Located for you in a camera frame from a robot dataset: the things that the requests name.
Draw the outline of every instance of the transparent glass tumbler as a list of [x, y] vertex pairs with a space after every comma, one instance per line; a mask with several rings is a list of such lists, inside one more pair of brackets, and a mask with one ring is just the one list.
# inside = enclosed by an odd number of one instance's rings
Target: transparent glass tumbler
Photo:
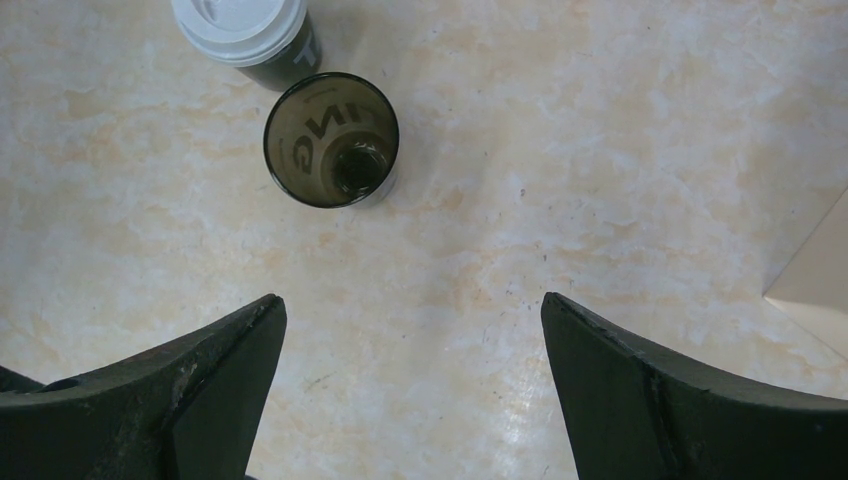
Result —
[[274, 105], [265, 162], [277, 185], [306, 205], [373, 205], [394, 186], [399, 143], [394, 109], [377, 87], [355, 75], [322, 73]]

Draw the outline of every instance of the marble surface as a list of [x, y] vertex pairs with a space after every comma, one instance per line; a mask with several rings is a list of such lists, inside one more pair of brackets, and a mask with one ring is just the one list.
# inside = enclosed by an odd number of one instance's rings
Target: marble surface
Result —
[[0, 364], [49, 382], [285, 297], [261, 479], [576, 479], [559, 291], [750, 378], [848, 398], [762, 292], [848, 185], [848, 4], [313, 0], [382, 88], [400, 178], [287, 198], [276, 94], [165, 0], [0, 0]]

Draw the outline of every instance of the marble table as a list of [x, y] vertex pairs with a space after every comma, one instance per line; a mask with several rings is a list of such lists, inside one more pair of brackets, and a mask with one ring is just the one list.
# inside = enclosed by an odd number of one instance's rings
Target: marble table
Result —
[[0, 0], [0, 364], [49, 382], [267, 292], [260, 479], [576, 479], [539, 305], [848, 398], [762, 292], [848, 185], [848, 4], [313, 0], [401, 122], [380, 205], [266, 171], [277, 94], [165, 0]]

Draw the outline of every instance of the glass rim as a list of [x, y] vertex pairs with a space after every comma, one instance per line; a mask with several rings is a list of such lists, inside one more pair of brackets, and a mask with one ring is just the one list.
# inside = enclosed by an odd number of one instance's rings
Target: glass rim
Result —
[[[389, 163], [389, 168], [386, 169], [386, 173], [383, 175], [383, 178], [380, 179], [380, 183], [377, 185], [377, 187], [374, 190], [372, 190], [371, 192], [368, 192], [367, 195], [362, 195], [361, 197], [358, 197], [358, 198], [351, 200], [351, 201], [348, 201], [348, 202], [339, 203], [339, 204], [332, 204], [332, 205], [318, 205], [318, 204], [315, 204], [315, 203], [310, 202], [308, 200], [305, 200], [298, 195], [295, 195], [295, 193], [292, 192], [291, 190], [289, 190], [283, 184], [283, 182], [280, 180], [280, 177], [277, 175], [277, 173], [274, 171], [274, 167], [271, 165], [271, 155], [268, 152], [268, 135], [271, 131], [271, 122], [274, 120], [274, 118], [277, 114], [277, 110], [283, 105], [283, 103], [285, 103], [286, 100], [288, 100], [289, 97], [291, 97], [292, 95], [294, 95], [298, 91], [312, 85], [313, 83], [321, 82], [323, 80], [334, 79], [334, 78], [335, 79], [342, 78], [342, 79], [345, 79], [345, 80], [352, 80], [354, 82], [357, 82], [357, 83], [364, 85], [369, 90], [371, 90], [372, 92], [377, 94], [377, 96], [386, 104], [386, 106], [389, 109], [389, 113], [391, 114], [391, 120], [394, 124], [394, 134], [395, 134], [395, 138], [397, 138], [397, 142], [395, 142], [395, 146], [394, 146], [394, 149], [393, 149], [394, 151], [392, 152], [391, 162]], [[321, 209], [325, 209], [325, 210], [332, 210], [332, 209], [335, 209], [335, 208], [349, 207], [349, 206], [351, 206], [355, 203], [358, 203], [358, 202], [361, 202], [362, 200], [365, 200], [366, 198], [370, 197], [374, 192], [379, 190], [380, 187], [383, 185], [383, 183], [385, 183], [386, 179], [389, 178], [389, 175], [391, 175], [392, 170], [395, 167], [395, 163], [397, 162], [397, 155], [398, 155], [399, 151], [400, 151], [400, 125], [398, 123], [398, 118], [397, 118], [397, 114], [395, 113], [395, 109], [392, 106], [392, 102], [390, 102], [389, 99], [386, 97], [386, 95], [379, 88], [377, 88], [373, 83], [369, 82], [368, 80], [366, 80], [366, 79], [364, 79], [360, 76], [354, 75], [352, 73], [345, 73], [345, 72], [318, 73], [318, 74], [306, 77], [306, 78], [298, 81], [297, 83], [295, 83], [291, 87], [289, 87], [285, 92], [283, 92], [283, 94], [280, 96], [280, 98], [277, 99], [277, 102], [274, 103], [274, 107], [271, 109], [271, 113], [268, 114], [268, 119], [265, 121], [265, 133], [262, 136], [262, 153], [265, 155], [265, 166], [268, 168], [268, 173], [271, 174], [271, 178], [274, 179], [274, 183], [276, 183], [277, 186], [280, 187], [280, 189], [282, 191], [286, 192], [286, 194], [289, 197], [297, 200], [298, 202], [300, 202], [304, 205], [310, 206], [310, 207], [321, 208]]]

